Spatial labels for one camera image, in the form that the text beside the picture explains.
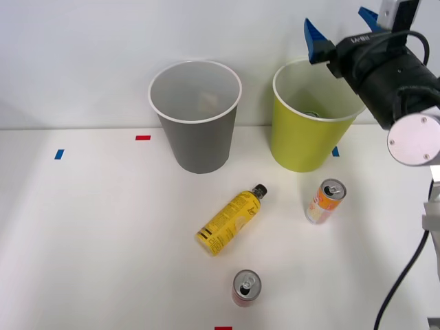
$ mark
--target cup rim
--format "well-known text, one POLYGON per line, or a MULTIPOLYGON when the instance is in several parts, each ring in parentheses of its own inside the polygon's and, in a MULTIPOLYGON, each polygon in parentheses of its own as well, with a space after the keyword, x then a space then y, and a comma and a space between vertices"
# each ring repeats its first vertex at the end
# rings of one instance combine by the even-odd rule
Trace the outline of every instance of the cup rim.
POLYGON ((274 79, 272 80, 272 89, 274 90, 275 96, 276 98, 281 102, 282 105, 284 105, 286 108, 288 108, 290 111, 292 111, 293 113, 296 113, 297 115, 300 115, 301 117, 307 118, 307 119, 311 119, 311 120, 315 120, 317 122, 344 122, 345 120, 350 120, 353 118, 356 118, 358 115, 360 115, 366 108, 365 104, 364 106, 356 113, 353 113, 351 115, 348 115, 346 117, 342 117, 342 118, 317 118, 317 117, 312 117, 310 115, 306 115, 302 112, 299 112, 298 110, 295 110, 294 108, 292 108, 291 106, 289 106, 278 94, 278 91, 276 90, 276 80, 278 78, 278 75, 284 70, 284 68, 299 63, 299 62, 304 62, 307 61, 309 62, 309 59, 307 57, 300 57, 297 58, 291 62, 288 62, 286 64, 284 64, 282 67, 280 67, 278 69, 278 71, 275 73, 274 79))
POLYGON ((221 118, 223 116, 226 116, 229 112, 231 112, 233 109, 235 109, 237 107, 239 101, 240 101, 241 92, 242 91, 243 91, 243 87, 241 85, 240 77, 230 67, 227 67, 226 65, 218 63, 218 62, 215 62, 213 60, 183 60, 183 61, 180 61, 178 63, 174 63, 172 65, 169 65, 168 67, 164 68, 163 70, 161 70, 159 73, 157 73, 154 76, 154 78, 150 82, 150 85, 148 86, 148 101, 149 101, 150 105, 152 106, 153 110, 159 116, 161 116, 163 118, 166 118, 166 119, 168 119, 168 120, 170 120, 172 122, 178 122, 178 123, 181 123, 181 124, 203 124, 204 122, 212 122, 213 120, 216 120, 216 119, 219 119, 219 118, 221 118), (182 120, 182 119, 173 118, 173 117, 170 117, 169 115, 166 115, 165 113, 162 113, 158 108, 156 108, 156 106, 153 103, 153 100, 151 100, 151 88, 153 87, 154 82, 165 71, 167 71, 167 70, 169 70, 169 69, 171 69, 173 67, 176 67, 178 65, 185 64, 185 63, 210 63, 210 64, 218 65, 218 66, 220 66, 220 67, 222 67, 224 69, 227 69, 236 78, 237 82, 239 83, 239 94, 238 94, 234 104, 230 108, 226 109, 224 112, 220 113, 219 115, 216 115, 216 116, 211 117, 211 118, 202 119, 202 120, 182 120))

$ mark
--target bottle cap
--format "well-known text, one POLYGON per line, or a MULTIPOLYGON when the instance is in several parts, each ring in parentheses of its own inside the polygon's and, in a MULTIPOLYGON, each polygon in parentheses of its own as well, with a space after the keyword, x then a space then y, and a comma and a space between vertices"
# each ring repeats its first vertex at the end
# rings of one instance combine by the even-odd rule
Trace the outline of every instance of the bottle cap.
POLYGON ((267 194, 267 189, 262 184, 257 184, 253 191, 258 195, 259 199, 262 199, 267 194))

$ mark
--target red tape marker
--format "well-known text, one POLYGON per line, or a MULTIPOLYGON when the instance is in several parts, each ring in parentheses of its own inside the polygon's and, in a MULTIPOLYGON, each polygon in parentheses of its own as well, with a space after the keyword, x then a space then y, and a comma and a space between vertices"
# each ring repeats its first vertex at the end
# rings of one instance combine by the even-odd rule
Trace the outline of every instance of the red tape marker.
POLYGON ((151 135, 137 135, 136 141, 149 141, 151 140, 151 135))

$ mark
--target bottle label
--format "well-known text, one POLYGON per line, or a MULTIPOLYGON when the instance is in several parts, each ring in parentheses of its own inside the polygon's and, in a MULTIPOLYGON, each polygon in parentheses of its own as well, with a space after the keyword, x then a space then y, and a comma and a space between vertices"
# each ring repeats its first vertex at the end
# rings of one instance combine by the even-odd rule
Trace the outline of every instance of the bottle label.
POLYGON ((260 201, 250 191, 237 195, 197 233, 212 255, 218 254, 260 210, 260 201))

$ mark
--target gray cup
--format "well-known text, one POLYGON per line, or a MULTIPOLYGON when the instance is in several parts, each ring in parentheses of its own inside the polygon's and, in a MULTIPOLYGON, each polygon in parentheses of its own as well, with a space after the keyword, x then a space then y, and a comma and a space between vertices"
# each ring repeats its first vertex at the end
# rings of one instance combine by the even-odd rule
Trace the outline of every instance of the gray cup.
POLYGON ((208 60, 167 67, 148 89, 177 162, 193 173, 215 171, 228 160, 240 97, 237 74, 208 60))

